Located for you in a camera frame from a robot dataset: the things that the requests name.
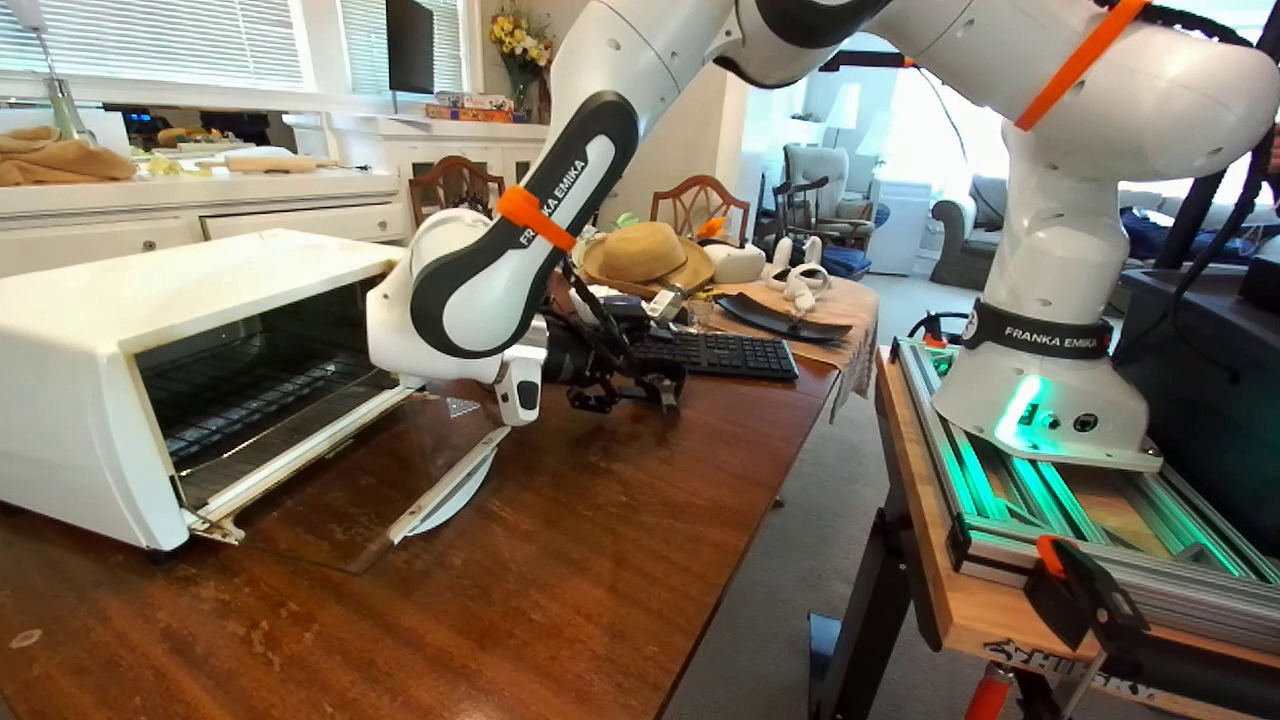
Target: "sofa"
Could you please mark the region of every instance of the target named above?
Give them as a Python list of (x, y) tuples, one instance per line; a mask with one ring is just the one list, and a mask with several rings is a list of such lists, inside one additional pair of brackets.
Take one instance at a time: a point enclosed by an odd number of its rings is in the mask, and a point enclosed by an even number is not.
[(933, 199), (944, 248), (933, 283), (984, 286), (1006, 234), (1006, 174), (973, 174), (963, 192)]
[[(1162, 232), (1170, 232), (1171, 216), (1181, 213), (1191, 180), (1156, 180), (1156, 182), (1119, 182), (1119, 229), (1133, 240), (1133, 259), (1156, 257)], [(1242, 180), (1228, 172), (1223, 186), (1212, 199), (1212, 213), (1203, 216), (1203, 229), (1198, 234), (1198, 248), (1212, 240), (1212, 232), (1228, 219), (1236, 203)], [(939, 259), (933, 262), (938, 283), (957, 286), (984, 286), (999, 234), (1006, 234), (1006, 174), (973, 174), (963, 192), (944, 192), (933, 203), (933, 219), (944, 229)], [(1264, 186), (1255, 199), (1255, 213), (1248, 229), (1272, 229), (1272, 192)], [(1252, 240), (1234, 240), (1217, 259), (1248, 259), (1255, 253)]]

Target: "black keyboard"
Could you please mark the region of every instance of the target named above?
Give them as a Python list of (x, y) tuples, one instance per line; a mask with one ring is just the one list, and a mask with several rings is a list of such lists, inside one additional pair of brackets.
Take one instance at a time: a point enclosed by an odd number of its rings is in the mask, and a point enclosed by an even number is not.
[(743, 377), (743, 380), (796, 380), (796, 356), (778, 334), (708, 334), (673, 333), (633, 342), (637, 358), (677, 358), (689, 377)]

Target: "white toaster oven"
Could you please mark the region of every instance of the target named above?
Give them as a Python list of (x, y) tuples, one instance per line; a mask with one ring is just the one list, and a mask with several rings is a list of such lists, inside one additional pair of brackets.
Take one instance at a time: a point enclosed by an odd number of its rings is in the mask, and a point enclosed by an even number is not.
[(0, 278), (0, 502), (136, 548), (237, 511), (414, 388), (365, 348), (400, 248), (256, 232)]

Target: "wooden table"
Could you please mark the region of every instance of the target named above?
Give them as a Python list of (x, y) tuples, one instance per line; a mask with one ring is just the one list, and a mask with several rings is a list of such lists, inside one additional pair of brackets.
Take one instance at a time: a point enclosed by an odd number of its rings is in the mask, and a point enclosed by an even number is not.
[(677, 414), (549, 388), (482, 494), (400, 548), (378, 531), (486, 412), (409, 401), (239, 514), (239, 548), (0, 506), (0, 716), (656, 716), (832, 388), (828, 363), (689, 380)]
[[(957, 571), (954, 506), (939, 493), (939, 475), (897, 356), (880, 356), (875, 412), (891, 486), (875, 514), (846, 612), (846, 621), (875, 617), (875, 624), (847, 624), (847, 630), (840, 626), (832, 665), (814, 685), (814, 716), (870, 716), (910, 605), (917, 605), (917, 624), (933, 653), (959, 653), (1025, 671), (1066, 671), (1069, 665), (1090, 665), (1099, 647), (1090, 641), (1081, 653), (1072, 653), (1066, 641), (1056, 641), (1025, 600), (1025, 586)], [(1280, 674), (1280, 657), (1171, 626), (1151, 626), (1151, 636), (1217, 657), (1220, 671), (1223, 665), (1243, 658), (1264, 674)], [(1190, 685), (1190, 674), (1181, 674), (1171, 689), (1114, 674), (1103, 690), (1170, 708), (1178, 716), (1236, 716), (1234, 708), (1181, 695), (1181, 685)]]

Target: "toaster oven window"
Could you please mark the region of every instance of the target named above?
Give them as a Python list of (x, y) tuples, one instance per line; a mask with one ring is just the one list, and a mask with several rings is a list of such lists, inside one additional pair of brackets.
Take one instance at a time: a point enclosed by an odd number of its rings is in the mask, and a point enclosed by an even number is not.
[(190, 506), (397, 380), (365, 353), (347, 283), (136, 356)]

